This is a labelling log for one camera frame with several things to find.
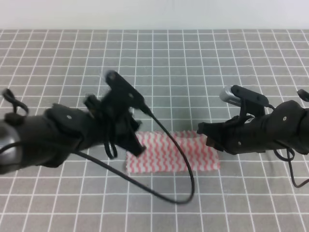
grid mat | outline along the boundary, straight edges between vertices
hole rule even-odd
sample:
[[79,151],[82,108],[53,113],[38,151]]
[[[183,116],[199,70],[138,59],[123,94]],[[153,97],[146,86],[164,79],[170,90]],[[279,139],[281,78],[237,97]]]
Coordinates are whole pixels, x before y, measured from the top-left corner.
[[[100,73],[121,75],[145,96],[168,130],[196,130],[239,113],[221,102],[226,85],[268,96],[277,106],[309,90],[309,30],[0,30],[0,87],[41,114],[58,102],[83,107],[87,93],[108,90]],[[0,113],[11,111],[1,99]],[[159,130],[134,112],[142,131]],[[108,161],[124,169],[125,152]],[[57,169],[31,167],[0,176],[0,231],[7,232],[294,232],[309,231],[309,185],[295,189],[285,163],[266,154],[220,154],[221,169],[197,172],[196,196],[166,204],[78,158]],[[309,176],[306,156],[293,163]],[[136,179],[171,197],[190,191],[183,173]]]

towel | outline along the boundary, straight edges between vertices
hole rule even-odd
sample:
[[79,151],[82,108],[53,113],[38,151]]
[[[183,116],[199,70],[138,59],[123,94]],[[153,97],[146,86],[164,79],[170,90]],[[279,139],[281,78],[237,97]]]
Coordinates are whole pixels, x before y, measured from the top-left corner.
[[[171,132],[184,151],[193,171],[211,171],[220,168],[217,151],[206,146],[207,136],[195,131]],[[181,172],[188,170],[173,141],[159,131],[138,132],[137,138],[146,151],[138,158],[127,152],[126,170],[129,173]]]

black cable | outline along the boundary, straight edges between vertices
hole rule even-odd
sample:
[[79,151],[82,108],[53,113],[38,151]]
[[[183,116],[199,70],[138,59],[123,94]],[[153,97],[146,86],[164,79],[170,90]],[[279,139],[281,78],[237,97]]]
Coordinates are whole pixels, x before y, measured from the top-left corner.
[[289,152],[292,154],[292,157],[291,157],[291,158],[285,158],[285,157],[283,157],[282,155],[279,154],[279,152],[278,152],[277,150],[274,150],[274,153],[275,153],[275,155],[277,156],[278,159],[280,159],[280,160],[282,160],[282,161],[284,161],[284,162],[289,162],[289,161],[294,160],[295,152],[294,152],[292,149],[290,149],[290,148],[287,148],[286,151],[287,151],[287,152],[289,151]]
[[193,177],[193,173],[192,173],[192,170],[191,170],[191,167],[190,167],[190,164],[189,164],[189,161],[187,159],[187,157],[185,156],[184,152],[182,151],[182,149],[179,147],[178,143],[175,141],[175,139],[171,136],[171,134],[165,129],[165,127],[158,121],[158,119],[153,115],[153,113],[150,111],[150,116],[154,119],[154,121],[162,128],[162,130],[168,135],[168,137],[173,141],[173,143],[175,144],[175,146],[177,147],[177,149],[179,150],[181,156],[183,157],[184,159],[184,162],[186,163],[187,165],[187,168],[188,168],[188,172],[189,172],[189,175],[190,175],[190,179],[191,179],[191,193],[190,193],[190,196],[187,198],[187,199],[184,199],[184,200],[175,200],[175,199],[170,199],[154,190],[152,190],[151,188],[148,188],[147,186],[141,184],[140,182],[132,179],[131,177],[127,176],[126,174],[118,171],[117,169],[114,169],[113,167],[111,167],[110,165],[90,156],[90,155],[87,155],[85,154],[84,152],[81,152],[81,151],[77,151],[77,150],[74,150],[74,149],[71,149],[67,146],[63,146],[63,145],[59,145],[57,143],[53,143],[53,142],[48,142],[48,141],[31,141],[31,140],[24,140],[24,141],[19,141],[19,142],[15,142],[15,143],[11,143],[11,144],[8,144],[4,147],[2,147],[0,149],[0,154],[2,154],[4,151],[12,148],[12,147],[16,147],[16,146],[21,146],[21,145],[38,145],[38,146],[43,146],[43,147],[48,147],[48,148],[55,148],[57,150],[61,150],[61,151],[64,151],[66,153],[72,153],[72,154],[75,154],[75,155],[78,155],[80,157],[83,157],[87,160],[90,160],[94,163],[96,163],[97,165],[111,171],[112,173],[120,176],[121,178],[129,181],[130,183],[136,185],[137,187],[143,189],[144,191],[166,201],[166,202],[169,202],[169,203],[173,203],[173,204],[186,204],[186,203],[189,203],[192,199],[193,199],[193,196],[194,196],[194,193],[195,193],[195,183],[194,183],[194,177]]
[[305,184],[309,183],[309,179],[303,181],[302,183],[300,183],[299,185],[295,182],[295,179],[294,179],[294,173],[293,173],[293,168],[292,168],[292,163],[291,163],[291,160],[290,160],[290,150],[289,149],[286,149],[286,154],[287,154],[287,157],[288,157],[288,164],[289,164],[289,168],[290,168],[290,174],[291,174],[291,180],[292,180],[292,183],[294,185],[295,188],[301,188],[303,187]]

white wall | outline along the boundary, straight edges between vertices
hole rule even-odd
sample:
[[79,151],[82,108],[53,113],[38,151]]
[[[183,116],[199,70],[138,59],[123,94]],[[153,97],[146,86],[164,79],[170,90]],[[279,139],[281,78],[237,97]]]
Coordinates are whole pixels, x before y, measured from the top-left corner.
[[309,29],[309,0],[0,0],[2,29]]

silver metal part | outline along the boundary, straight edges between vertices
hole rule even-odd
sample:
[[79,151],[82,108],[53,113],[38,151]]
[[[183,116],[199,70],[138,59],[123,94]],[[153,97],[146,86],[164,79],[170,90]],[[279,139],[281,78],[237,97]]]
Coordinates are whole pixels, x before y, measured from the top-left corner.
[[220,99],[226,103],[229,103],[234,106],[241,107],[240,98],[236,97],[232,91],[231,86],[226,86],[220,93]]
[[[17,131],[5,122],[0,122],[0,148],[5,145],[20,141]],[[22,148],[12,147],[0,154],[0,167],[7,166],[15,170],[14,164],[19,164],[22,159]]]

